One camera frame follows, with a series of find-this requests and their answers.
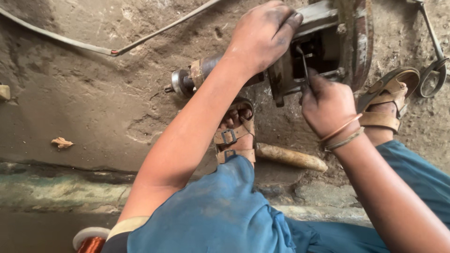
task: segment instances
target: bangle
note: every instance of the bangle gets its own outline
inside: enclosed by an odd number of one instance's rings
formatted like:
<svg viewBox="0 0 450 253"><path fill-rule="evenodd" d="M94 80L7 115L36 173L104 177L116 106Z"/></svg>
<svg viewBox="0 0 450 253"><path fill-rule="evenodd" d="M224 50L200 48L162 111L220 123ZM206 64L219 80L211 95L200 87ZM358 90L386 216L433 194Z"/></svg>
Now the bangle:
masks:
<svg viewBox="0 0 450 253"><path fill-rule="evenodd" d="M346 126L350 125L350 123L352 123L354 121L357 121L362 116L363 116L362 113L354 116L349 122L345 123L342 127L338 128L336 131L334 131L331 134L329 134L329 135L325 136L324 138L322 138L320 140L320 142L324 142L324 141L330 139L331 137L335 136L336 134L340 133Z"/></svg>
<svg viewBox="0 0 450 253"><path fill-rule="evenodd" d="M364 132L364 127L360 127L358 131L352 133L349 137L347 137L347 139L345 139L343 141L339 141L338 143L335 143L335 144L325 146L324 150L325 150L325 152L331 152L331 150L333 150L333 149L342 147L343 145L348 144L349 142L354 140L356 137L360 136L360 134L362 134L363 132Z"/></svg>

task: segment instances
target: copper wire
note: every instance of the copper wire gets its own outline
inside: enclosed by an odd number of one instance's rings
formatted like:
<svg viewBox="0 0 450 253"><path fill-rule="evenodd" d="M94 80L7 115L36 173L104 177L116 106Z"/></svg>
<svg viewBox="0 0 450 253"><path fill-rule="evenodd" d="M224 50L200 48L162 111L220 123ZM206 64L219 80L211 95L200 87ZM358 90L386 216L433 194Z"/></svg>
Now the copper wire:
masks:
<svg viewBox="0 0 450 253"><path fill-rule="evenodd" d="M100 253L106 240L95 236L84 239L76 253Z"/></svg>

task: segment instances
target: copper wire spool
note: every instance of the copper wire spool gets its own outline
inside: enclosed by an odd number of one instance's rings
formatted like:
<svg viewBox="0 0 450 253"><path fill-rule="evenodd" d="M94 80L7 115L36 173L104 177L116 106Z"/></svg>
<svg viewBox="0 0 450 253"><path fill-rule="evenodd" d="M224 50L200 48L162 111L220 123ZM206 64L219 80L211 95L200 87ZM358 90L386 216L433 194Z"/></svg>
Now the copper wire spool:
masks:
<svg viewBox="0 0 450 253"><path fill-rule="evenodd" d="M76 253L100 253L106 240L95 236L86 238Z"/></svg>
<svg viewBox="0 0 450 253"><path fill-rule="evenodd" d="M100 253L111 231L103 227L88 227L73 238L73 248L77 253Z"/></svg>

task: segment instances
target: brown leather sandal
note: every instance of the brown leather sandal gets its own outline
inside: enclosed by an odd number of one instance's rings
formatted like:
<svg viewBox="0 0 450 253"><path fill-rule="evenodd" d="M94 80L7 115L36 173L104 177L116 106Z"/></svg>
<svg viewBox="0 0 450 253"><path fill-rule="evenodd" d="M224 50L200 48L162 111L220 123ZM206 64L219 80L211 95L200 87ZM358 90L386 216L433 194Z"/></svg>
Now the brown leather sandal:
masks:
<svg viewBox="0 0 450 253"><path fill-rule="evenodd" d="M361 126L388 127L396 134L401 125L399 119L405 114L407 109L405 99L414 92L419 85L419 81L419 71L411 67L397 68L383 76L358 101L357 113L363 114L360 118ZM400 82L406 84L408 91L402 89ZM389 94L381 95L384 91L387 91ZM396 117L391 117L384 113L367 112L371 105L389 102L394 102L397 107Z"/></svg>
<svg viewBox="0 0 450 253"><path fill-rule="evenodd" d="M240 117L242 125L235 129L225 129L222 131L217 131L214 135L214 143L216 144L216 156L219 164L225 163L228 161L228 157L238 154L247 158L250 162L254 163L255 160L255 150L247 149L247 150L234 150L227 149L222 150L221 146L230 145L235 143L239 138L251 134L255 136L255 115L253 113L253 104L250 100L246 98L235 98L231 106L228 108L230 110L242 110L242 109L250 109L252 111L252 116L250 119L245 119Z"/></svg>

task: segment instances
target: hand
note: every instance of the hand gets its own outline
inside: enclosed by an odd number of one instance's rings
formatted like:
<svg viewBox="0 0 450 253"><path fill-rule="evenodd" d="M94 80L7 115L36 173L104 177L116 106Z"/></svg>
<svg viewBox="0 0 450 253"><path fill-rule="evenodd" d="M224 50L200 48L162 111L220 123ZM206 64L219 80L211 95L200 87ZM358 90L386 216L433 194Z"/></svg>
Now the hand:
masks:
<svg viewBox="0 0 450 253"><path fill-rule="evenodd" d="M224 58L234 58L255 75L278 60L288 49L303 21L282 1L270 1L244 14L233 31Z"/></svg>
<svg viewBox="0 0 450 253"><path fill-rule="evenodd" d="M319 138L331 134L356 116L355 99L348 85L330 81L308 68L311 88L305 86L301 112ZM355 121L344 132L355 132L360 127Z"/></svg>

